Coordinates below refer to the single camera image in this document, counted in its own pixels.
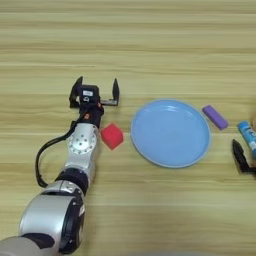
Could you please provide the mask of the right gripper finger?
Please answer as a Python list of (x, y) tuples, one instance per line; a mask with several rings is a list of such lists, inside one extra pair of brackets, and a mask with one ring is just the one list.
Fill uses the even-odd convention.
[(244, 150), (242, 146), (235, 139), (232, 140), (232, 152), (235, 162), (242, 173), (256, 175), (256, 167), (249, 166), (244, 155)]

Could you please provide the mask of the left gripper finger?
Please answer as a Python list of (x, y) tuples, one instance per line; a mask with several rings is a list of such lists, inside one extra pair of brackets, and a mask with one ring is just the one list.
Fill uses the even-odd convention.
[(120, 96), (119, 84), (118, 84), (118, 80), (115, 78), (113, 82), (113, 87), (112, 87), (113, 100), (119, 101), (119, 96)]
[(83, 86), (83, 77), (80, 76), (74, 83), (70, 92), (69, 104), (71, 108), (81, 107), (80, 99), (81, 99), (81, 93), (82, 93), (82, 86)]

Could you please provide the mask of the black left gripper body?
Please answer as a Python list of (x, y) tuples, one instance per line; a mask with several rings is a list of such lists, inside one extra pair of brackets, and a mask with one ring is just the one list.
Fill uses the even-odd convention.
[(117, 106), (117, 100), (100, 100), (97, 103), (82, 103), (79, 107), (79, 123), (88, 123), (100, 127), (105, 106)]

